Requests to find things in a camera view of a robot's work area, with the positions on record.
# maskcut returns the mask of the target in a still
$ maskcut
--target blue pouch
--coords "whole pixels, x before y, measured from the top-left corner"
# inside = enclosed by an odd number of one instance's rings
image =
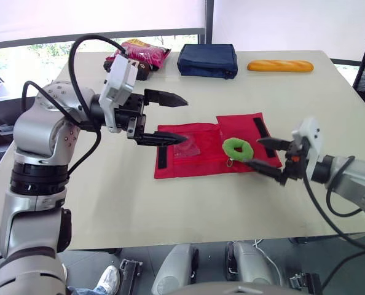
[[[233,79],[237,57],[232,44],[185,44],[177,67],[183,76]]]

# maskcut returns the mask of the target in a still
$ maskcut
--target pink snack bag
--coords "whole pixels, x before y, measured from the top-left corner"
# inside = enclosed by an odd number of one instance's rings
[[[149,63],[152,65],[153,71],[156,71],[163,66],[163,62],[170,52],[170,49],[153,46],[137,39],[125,41],[121,46],[126,49],[129,58]],[[119,53],[120,51],[116,50],[114,55],[109,57],[109,59],[114,59]]]

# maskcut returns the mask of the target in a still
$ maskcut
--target red fabric bag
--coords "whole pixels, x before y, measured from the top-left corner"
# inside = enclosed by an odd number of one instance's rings
[[[237,161],[231,167],[226,166],[228,157],[222,150],[222,143],[231,137],[249,142],[254,150],[254,158],[276,167],[282,166],[275,151],[266,150],[256,142],[259,138],[270,136],[261,112],[217,116],[217,121],[218,124],[159,125],[158,131],[177,133],[188,140],[158,148],[154,177],[160,179],[253,171]]]

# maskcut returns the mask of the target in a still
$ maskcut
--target bread loaf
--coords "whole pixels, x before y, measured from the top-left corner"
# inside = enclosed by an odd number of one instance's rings
[[[310,72],[313,64],[305,60],[253,60],[247,68],[250,71]]]

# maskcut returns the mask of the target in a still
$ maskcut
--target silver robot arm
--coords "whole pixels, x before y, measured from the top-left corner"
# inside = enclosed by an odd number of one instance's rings
[[[276,138],[259,140],[267,149],[286,151],[283,170],[256,159],[249,161],[248,165],[259,173],[273,177],[283,186],[288,178],[303,178],[302,167],[305,167],[308,179],[322,183],[326,188],[330,186],[330,192],[336,192],[365,212],[365,161],[320,156],[323,138],[317,121],[312,117],[303,120],[292,136],[293,141]]]
[[[69,82],[44,90],[78,122],[88,120]],[[89,105],[95,93],[81,90]],[[71,212],[61,206],[79,132],[40,93],[15,124],[15,163],[0,225],[0,294],[67,292],[57,253],[71,239]]]
[[[168,146],[186,140],[167,132],[144,132],[145,105],[183,106],[172,93],[131,93],[137,69],[123,56],[115,59],[100,95],[81,88],[93,119],[110,132],[127,131],[138,144]],[[71,241],[71,212],[62,208],[68,164],[81,126],[88,130],[82,105],[70,82],[58,81],[45,92],[73,118],[67,119],[42,93],[14,127],[14,168],[0,225],[0,294],[70,294],[57,253]]]

